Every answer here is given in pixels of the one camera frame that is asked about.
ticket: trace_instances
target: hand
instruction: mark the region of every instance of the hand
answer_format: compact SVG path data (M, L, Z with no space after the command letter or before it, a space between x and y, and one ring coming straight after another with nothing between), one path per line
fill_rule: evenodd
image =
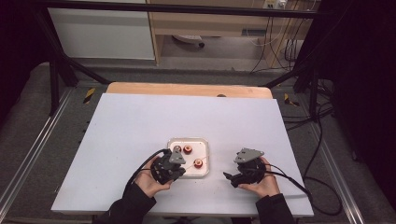
M154 157L151 159L143 169L149 169L151 167L151 164L157 159L157 157ZM139 175L137 175L136 179L134 180L137 186L143 190L143 192L146 193L146 195L150 198L154 197L154 195L165 189L170 189L171 184L173 180L168 181L166 184L162 185L158 183L154 177L152 177L151 171L150 170L142 170L140 171Z
M269 165L270 163L264 157L260 157L260 159L265 164L266 170L271 171L271 166ZM276 178L271 174L264 174L264 177L259 184L240 184L238 188L253 191L259 195L260 198L263 198L267 195L271 197L280 193Z

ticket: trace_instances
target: white table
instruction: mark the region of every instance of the white table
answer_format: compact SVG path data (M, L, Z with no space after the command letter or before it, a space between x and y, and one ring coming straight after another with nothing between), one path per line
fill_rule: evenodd
M269 162L303 184L276 100L105 93L51 210L103 213L137 167L172 137L206 139L210 171L159 192L151 215L257 216L257 196L234 189L222 174L237 174L233 159L242 147L264 151ZM307 197L288 180L277 180L293 215L313 216Z

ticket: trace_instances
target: gray floor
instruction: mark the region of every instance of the gray floor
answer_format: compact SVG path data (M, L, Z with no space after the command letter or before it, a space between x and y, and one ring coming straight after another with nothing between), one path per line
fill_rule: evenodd
M94 70L104 77L117 81L137 82L174 82L174 83L205 83L224 85L257 86L283 74L284 69L265 71L249 75L261 55L260 47L241 38L207 37L205 47L178 43L171 37L165 39L163 62L160 65L127 64L119 69L103 66ZM267 68L265 62L259 68ZM39 155L35 166L27 177L14 203L9 208L7 219L11 218L44 218L59 220L90 220L87 216L65 216L50 211L56 197L55 190L62 185L76 151L78 141L88 127L94 109L106 86L98 86L81 74L84 81L73 90L71 99L53 130L47 144ZM279 102L282 115L304 116L300 106L286 105L283 101L284 92L297 100L290 86L293 79L273 89L274 97ZM88 105L82 103L89 87L96 87L92 101ZM31 75L19 102L12 108L7 121L0 130L0 190L4 192L9 181L17 172L24 156L44 126L50 111L49 71L46 66L39 66ZM337 119L323 119L323 132L326 142L334 155L343 176L350 187L357 206L361 210L366 223L396 223L394 210L371 177L364 163L351 159L351 151ZM309 125L289 131L290 142L301 171L308 164L317 140ZM318 156L308 173L332 184L323 160ZM337 202L332 193L313 182L306 182L314 195L315 204L326 211L334 211ZM148 217L146 223L169 223ZM219 223L227 223L229 219L216 219ZM213 219L196 219L194 223L216 223ZM349 223L346 213L330 217L315 210L314 217L305 217L300 223Z

